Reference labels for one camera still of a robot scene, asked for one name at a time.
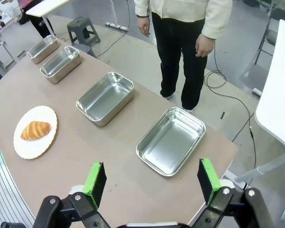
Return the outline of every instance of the white plate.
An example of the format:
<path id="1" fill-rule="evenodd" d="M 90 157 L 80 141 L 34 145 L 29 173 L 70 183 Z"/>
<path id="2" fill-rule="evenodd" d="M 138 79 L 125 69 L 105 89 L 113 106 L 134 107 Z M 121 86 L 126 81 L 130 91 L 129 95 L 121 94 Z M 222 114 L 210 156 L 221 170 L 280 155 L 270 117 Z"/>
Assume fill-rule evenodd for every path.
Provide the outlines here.
<path id="1" fill-rule="evenodd" d="M 23 130 L 32 121 L 43 121 L 51 124 L 50 132 L 40 139 L 27 141 L 21 139 Z M 42 155 L 51 145 L 57 130 L 57 116 L 53 109 L 47 106 L 32 108 L 21 118 L 14 133 L 14 147 L 17 154 L 24 159 L 34 159 Z"/>

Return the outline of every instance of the person's left hand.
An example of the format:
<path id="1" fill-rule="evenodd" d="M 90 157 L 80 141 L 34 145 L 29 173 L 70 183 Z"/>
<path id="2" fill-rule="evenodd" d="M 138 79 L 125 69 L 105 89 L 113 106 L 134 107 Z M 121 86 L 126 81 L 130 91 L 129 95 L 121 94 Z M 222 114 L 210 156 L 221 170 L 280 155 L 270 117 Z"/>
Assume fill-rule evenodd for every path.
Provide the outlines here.
<path id="1" fill-rule="evenodd" d="M 214 39 L 208 38 L 203 34 L 200 34 L 196 40 L 195 50 L 196 57 L 205 57 L 207 56 L 214 48 Z"/>

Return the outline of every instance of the bread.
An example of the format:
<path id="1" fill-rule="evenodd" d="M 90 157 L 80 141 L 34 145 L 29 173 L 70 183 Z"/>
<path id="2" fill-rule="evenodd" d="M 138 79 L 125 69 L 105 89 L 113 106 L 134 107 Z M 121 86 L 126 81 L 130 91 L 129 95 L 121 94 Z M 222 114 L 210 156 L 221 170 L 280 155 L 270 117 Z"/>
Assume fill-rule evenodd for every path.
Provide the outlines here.
<path id="1" fill-rule="evenodd" d="M 51 125 L 47 122 L 33 121 L 23 130 L 21 139 L 36 140 L 47 135 L 51 130 Z"/>

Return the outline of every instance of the shallow metal tray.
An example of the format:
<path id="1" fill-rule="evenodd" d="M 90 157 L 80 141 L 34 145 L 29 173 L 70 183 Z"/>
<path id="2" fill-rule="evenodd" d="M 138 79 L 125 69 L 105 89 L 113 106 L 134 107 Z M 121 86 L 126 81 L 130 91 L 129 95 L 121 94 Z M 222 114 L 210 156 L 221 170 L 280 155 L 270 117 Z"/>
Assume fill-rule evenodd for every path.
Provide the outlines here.
<path id="1" fill-rule="evenodd" d="M 27 56 L 33 61 L 33 63 L 38 64 L 58 47 L 59 43 L 57 41 L 57 37 L 48 35 L 40 43 L 31 48 L 27 52 Z"/>
<path id="2" fill-rule="evenodd" d="M 79 51 L 65 47 L 40 69 L 41 73 L 53 84 L 58 83 L 81 63 Z"/>
<path id="3" fill-rule="evenodd" d="M 173 176 L 192 154 L 205 124 L 181 108 L 168 109 L 136 146 L 136 154 L 163 176 Z"/>
<path id="4" fill-rule="evenodd" d="M 83 94 L 76 107 L 93 123 L 105 126 L 133 98 L 134 84 L 110 72 Z"/>

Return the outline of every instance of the person's hand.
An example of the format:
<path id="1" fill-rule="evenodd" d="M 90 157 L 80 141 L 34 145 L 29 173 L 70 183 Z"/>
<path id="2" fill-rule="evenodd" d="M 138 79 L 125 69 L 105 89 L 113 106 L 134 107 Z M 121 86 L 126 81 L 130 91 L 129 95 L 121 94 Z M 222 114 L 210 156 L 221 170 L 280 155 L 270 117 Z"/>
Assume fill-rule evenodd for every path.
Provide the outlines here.
<path id="1" fill-rule="evenodd" d="M 149 17 L 146 18 L 138 18 L 137 19 L 137 24 L 140 32 L 148 37 L 150 35 L 149 29 L 150 29 L 150 19 Z"/>
<path id="2" fill-rule="evenodd" d="M 207 56 L 214 48 L 214 39 L 208 38 L 203 34 L 200 34 L 196 40 L 195 50 L 196 57 L 205 57 Z"/>

